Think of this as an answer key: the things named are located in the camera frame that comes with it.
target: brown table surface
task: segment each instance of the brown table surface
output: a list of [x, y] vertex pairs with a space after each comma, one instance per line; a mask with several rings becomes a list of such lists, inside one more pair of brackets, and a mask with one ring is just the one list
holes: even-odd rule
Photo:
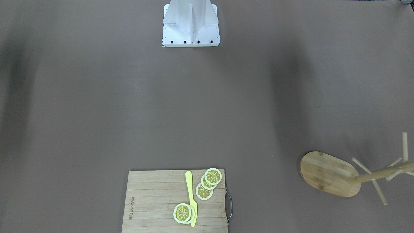
[[412, 232], [414, 177], [379, 180], [383, 206], [297, 170], [312, 150], [382, 168], [404, 131], [412, 151], [410, 6], [214, 0], [221, 45], [185, 49], [161, 47], [166, 3], [0, 3], [0, 232], [119, 233], [128, 171], [209, 167], [230, 233]]

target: wooden mug tree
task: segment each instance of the wooden mug tree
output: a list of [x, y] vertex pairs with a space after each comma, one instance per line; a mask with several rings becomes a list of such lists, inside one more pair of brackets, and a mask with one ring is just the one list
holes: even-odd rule
[[390, 181], [402, 173], [414, 176], [414, 161], [408, 161], [407, 133], [402, 133], [402, 148], [402, 158], [375, 172], [371, 172], [357, 159], [352, 158], [352, 161], [368, 173], [365, 175], [360, 175], [351, 164], [318, 151], [309, 152], [302, 158], [300, 171], [308, 185], [341, 197], [356, 195], [361, 188], [361, 183], [372, 181], [384, 205], [387, 205], [387, 200], [376, 180], [385, 178]]

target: bamboo board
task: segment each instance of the bamboo board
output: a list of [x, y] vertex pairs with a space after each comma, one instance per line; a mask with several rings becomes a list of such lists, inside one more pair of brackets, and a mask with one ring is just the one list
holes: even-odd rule
[[174, 220], [175, 206], [182, 202], [190, 203], [186, 171], [130, 171], [122, 233], [227, 233], [224, 170], [220, 170], [223, 178], [206, 201], [198, 199], [195, 193], [206, 170], [189, 170], [193, 173], [193, 195], [198, 204], [197, 222], [195, 227], [191, 227]]

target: toy lemon slice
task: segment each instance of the toy lemon slice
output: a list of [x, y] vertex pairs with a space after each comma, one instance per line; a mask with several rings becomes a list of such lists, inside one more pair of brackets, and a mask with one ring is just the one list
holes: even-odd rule
[[204, 173], [204, 177], [207, 183], [211, 185], [217, 185], [218, 183], [220, 183], [222, 175], [220, 170], [218, 170], [217, 168], [209, 168]]
[[197, 188], [195, 189], [196, 192], [195, 194], [197, 195], [198, 198], [200, 198], [200, 200], [208, 200], [210, 199], [210, 197], [213, 195], [213, 190], [212, 189], [205, 189], [201, 183], [199, 183], [197, 185]]
[[214, 189], [215, 187], [217, 187], [217, 185], [211, 185], [211, 184], [207, 183], [207, 181], [206, 181], [206, 179], [205, 179], [205, 177], [204, 177], [204, 176], [202, 176], [202, 177], [201, 177], [201, 185], [202, 185], [205, 189], [208, 189], [208, 190], [212, 190], [212, 189]]
[[180, 203], [174, 209], [174, 219], [177, 223], [186, 223], [191, 218], [191, 212], [190, 205]]

